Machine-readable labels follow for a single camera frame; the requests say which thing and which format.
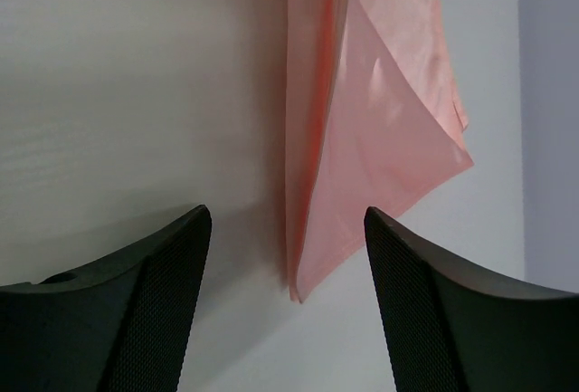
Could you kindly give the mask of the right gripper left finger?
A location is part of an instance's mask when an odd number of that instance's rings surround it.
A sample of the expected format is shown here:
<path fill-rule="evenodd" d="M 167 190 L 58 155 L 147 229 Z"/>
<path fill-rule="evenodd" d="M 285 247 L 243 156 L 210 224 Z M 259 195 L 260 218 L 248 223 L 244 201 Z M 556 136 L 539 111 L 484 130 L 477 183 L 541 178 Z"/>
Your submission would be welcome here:
<path fill-rule="evenodd" d="M 212 217 L 171 224 L 42 282 L 1 290 L 4 391 L 175 391 Z"/>

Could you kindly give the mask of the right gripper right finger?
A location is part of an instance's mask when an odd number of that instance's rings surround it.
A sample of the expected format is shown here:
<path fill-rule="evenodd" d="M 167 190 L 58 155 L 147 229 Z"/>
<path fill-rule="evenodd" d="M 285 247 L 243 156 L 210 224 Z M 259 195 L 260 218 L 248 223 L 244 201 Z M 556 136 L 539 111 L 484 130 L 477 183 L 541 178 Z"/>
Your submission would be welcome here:
<path fill-rule="evenodd" d="M 578 297 L 491 271 L 365 212 L 399 391 L 575 391 Z"/>

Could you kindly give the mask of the pink cloth napkin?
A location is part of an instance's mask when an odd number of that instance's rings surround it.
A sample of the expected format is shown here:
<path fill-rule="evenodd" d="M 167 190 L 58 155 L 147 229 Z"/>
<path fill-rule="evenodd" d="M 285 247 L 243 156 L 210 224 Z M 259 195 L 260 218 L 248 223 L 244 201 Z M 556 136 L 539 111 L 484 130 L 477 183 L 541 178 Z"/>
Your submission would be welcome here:
<path fill-rule="evenodd" d="M 285 217 L 290 297 L 470 168 L 441 0 L 288 0 Z"/>

